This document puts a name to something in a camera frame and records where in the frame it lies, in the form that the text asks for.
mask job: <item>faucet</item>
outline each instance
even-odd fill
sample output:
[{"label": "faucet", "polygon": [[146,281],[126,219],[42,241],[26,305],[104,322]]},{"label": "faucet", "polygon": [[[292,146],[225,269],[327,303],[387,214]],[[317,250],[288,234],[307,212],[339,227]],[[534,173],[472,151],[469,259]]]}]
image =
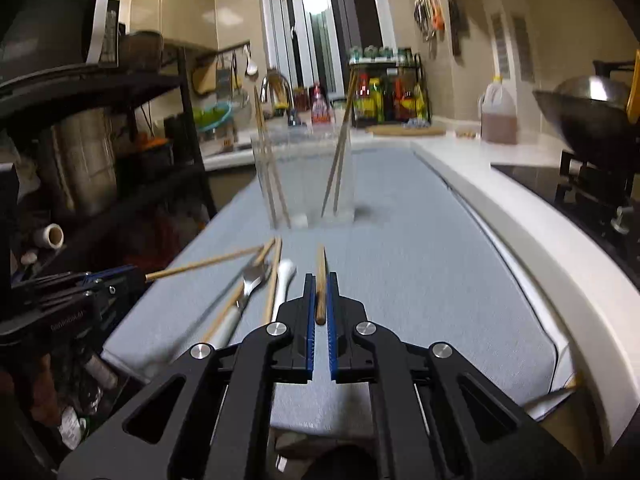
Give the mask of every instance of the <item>faucet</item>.
[{"label": "faucet", "polygon": [[260,102],[266,103],[269,94],[271,94],[273,99],[273,93],[277,93],[279,89],[284,90],[286,94],[287,124],[289,126],[303,126],[305,123],[300,120],[300,116],[293,105],[293,92],[291,91],[289,81],[287,81],[287,78],[284,77],[279,70],[275,68],[267,69],[267,75],[264,76],[262,84],[260,85]]}]

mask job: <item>light blue cloth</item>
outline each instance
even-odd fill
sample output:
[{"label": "light blue cloth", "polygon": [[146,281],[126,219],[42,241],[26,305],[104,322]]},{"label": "light blue cloth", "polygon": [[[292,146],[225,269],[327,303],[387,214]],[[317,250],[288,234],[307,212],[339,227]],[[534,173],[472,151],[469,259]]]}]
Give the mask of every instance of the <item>light blue cloth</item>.
[{"label": "light blue cloth", "polygon": [[[361,301],[370,320],[415,345],[452,343],[519,404],[548,393],[555,348],[459,199],[410,150],[356,152],[353,164],[353,224],[277,233],[283,238],[282,257],[298,268],[288,298],[302,295],[305,273],[316,272],[316,251],[323,243],[340,293]],[[254,180],[173,265],[261,244],[274,235]],[[200,341],[225,301],[207,309],[248,260],[156,282],[108,339],[105,358],[150,378]],[[260,324],[265,301],[263,287],[252,296],[232,343]],[[367,386],[330,380],[326,326],[316,327],[313,381],[278,384],[271,423],[307,433],[371,436]]]}]

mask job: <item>wok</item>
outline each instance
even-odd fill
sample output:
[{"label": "wok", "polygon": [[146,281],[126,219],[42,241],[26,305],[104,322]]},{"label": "wok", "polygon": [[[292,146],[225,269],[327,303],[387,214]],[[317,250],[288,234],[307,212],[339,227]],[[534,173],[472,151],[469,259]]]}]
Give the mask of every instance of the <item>wok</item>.
[{"label": "wok", "polygon": [[[533,92],[538,107],[575,155],[603,170],[640,170],[640,50],[636,62],[593,62],[596,76],[569,79],[555,91]],[[633,88],[609,78],[635,65]]]},{"label": "wok", "polygon": [[640,126],[604,101],[558,92],[533,92],[540,111],[582,160],[627,174],[640,168]]}]

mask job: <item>cabinet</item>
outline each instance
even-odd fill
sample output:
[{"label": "cabinet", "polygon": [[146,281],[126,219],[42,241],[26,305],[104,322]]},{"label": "cabinet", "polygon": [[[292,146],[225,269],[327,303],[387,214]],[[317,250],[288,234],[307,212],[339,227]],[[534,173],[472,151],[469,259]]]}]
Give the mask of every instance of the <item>cabinet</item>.
[{"label": "cabinet", "polygon": [[216,48],[215,0],[131,0],[131,30],[157,30],[164,40]]}]

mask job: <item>window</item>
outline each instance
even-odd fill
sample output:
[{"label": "window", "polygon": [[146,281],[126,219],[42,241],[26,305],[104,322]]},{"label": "window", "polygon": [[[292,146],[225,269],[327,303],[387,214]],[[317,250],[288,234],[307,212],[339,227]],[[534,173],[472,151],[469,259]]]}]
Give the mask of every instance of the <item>window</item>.
[{"label": "window", "polygon": [[262,0],[269,65],[293,87],[319,82],[330,98],[343,96],[348,50],[372,37],[383,46],[376,3],[388,10],[386,0]]}]

